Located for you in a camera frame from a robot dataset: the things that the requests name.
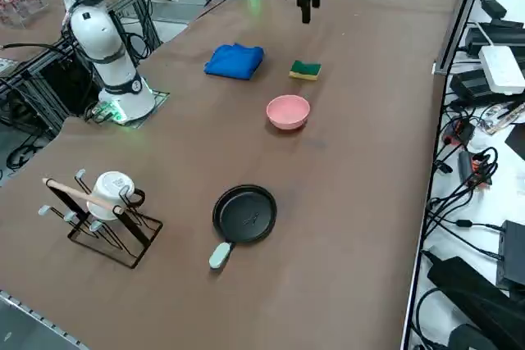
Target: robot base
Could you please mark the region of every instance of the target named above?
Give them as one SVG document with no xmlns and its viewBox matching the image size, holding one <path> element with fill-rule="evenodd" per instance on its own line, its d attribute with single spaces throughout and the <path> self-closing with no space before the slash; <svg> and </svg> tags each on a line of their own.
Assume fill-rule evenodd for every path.
<svg viewBox="0 0 525 350">
<path fill-rule="evenodd" d="M 98 94 L 101 102 L 110 102 L 114 109 L 112 121 L 124 125 L 133 120 L 144 118 L 155 109 L 155 95 L 148 84 L 142 79 L 142 91 L 139 94 L 110 94 L 103 89 Z"/>
</svg>

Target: router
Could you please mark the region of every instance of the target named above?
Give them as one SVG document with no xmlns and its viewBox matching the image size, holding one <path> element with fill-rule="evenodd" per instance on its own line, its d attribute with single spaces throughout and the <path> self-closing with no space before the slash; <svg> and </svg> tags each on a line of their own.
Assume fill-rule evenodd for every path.
<svg viewBox="0 0 525 350">
<path fill-rule="evenodd" d="M 479 60 L 491 91 L 502 94 L 523 93 L 525 78 L 510 48 L 506 45 L 495 46 L 481 25 L 476 22 L 476 26 L 490 44 L 482 47 Z"/>
</svg>

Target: wooden dowel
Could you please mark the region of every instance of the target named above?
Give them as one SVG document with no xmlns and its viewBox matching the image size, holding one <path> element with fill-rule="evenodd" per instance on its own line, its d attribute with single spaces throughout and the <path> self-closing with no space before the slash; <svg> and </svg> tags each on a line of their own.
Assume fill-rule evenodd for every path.
<svg viewBox="0 0 525 350">
<path fill-rule="evenodd" d="M 116 205 L 116 206 L 113 206 L 109 201 L 106 201 L 102 198 L 99 198 L 99 197 L 94 197 L 94 196 L 91 196 L 89 194 L 86 194 L 84 192 L 81 192 L 77 189 L 73 189 L 73 188 L 70 188 L 69 186 L 65 186 L 64 184 L 59 184 L 57 181 L 55 180 L 51 180 L 49 178 L 42 178 L 42 182 L 43 184 L 46 184 L 47 186 L 49 187 L 52 187 L 52 188 L 55 188 L 57 190 L 61 190 L 62 192 L 64 193 L 68 193 L 70 194 L 71 196 L 74 196 L 74 197 L 77 197 L 77 198 L 81 198 L 85 201 L 89 201 L 101 208 L 104 208 L 110 212 L 113 212 L 113 208 L 115 208 L 115 213 L 117 214 L 121 214 L 122 212 L 124 212 L 124 209 L 122 209 L 122 207 Z"/>
</svg>

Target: white cable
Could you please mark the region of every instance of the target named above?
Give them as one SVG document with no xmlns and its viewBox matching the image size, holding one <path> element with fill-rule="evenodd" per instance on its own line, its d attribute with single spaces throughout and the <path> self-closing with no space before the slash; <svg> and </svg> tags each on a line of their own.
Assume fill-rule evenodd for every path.
<svg viewBox="0 0 525 350">
<path fill-rule="evenodd" d="M 486 31 L 483 30 L 482 26 L 479 25 L 479 22 L 474 22 L 474 23 L 476 24 L 477 28 L 482 32 L 482 34 L 485 36 L 486 41 L 489 42 L 489 44 L 491 45 L 491 47 L 494 47 L 494 43 L 492 43 L 491 38 L 490 38 L 489 35 L 486 33 Z"/>
</svg>

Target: pink bowl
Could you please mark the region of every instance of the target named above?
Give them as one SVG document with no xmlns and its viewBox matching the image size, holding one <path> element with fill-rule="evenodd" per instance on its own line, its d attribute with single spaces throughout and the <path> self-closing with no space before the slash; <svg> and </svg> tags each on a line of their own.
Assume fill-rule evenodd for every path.
<svg viewBox="0 0 525 350">
<path fill-rule="evenodd" d="M 270 122 L 281 130 L 298 129 L 306 122 L 310 104 L 300 96 L 286 94 L 274 98 L 266 108 Z"/>
</svg>

